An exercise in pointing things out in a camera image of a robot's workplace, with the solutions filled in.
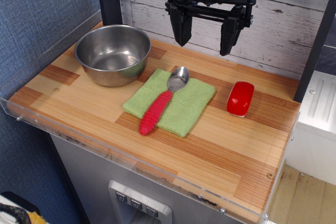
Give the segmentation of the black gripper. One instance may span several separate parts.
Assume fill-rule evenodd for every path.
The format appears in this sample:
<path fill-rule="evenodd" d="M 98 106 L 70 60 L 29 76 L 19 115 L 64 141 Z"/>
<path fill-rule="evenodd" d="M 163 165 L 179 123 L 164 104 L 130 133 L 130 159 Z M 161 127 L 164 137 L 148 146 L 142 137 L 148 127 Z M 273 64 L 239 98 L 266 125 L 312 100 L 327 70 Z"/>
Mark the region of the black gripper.
<path fill-rule="evenodd" d="M 240 31 L 250 27 L 256 0 L 167 0 L 175 41 L 183 47 L 191 38 L 192 18 L 223 22 L 220 55 L 228 55 L 236 45 Z"/>

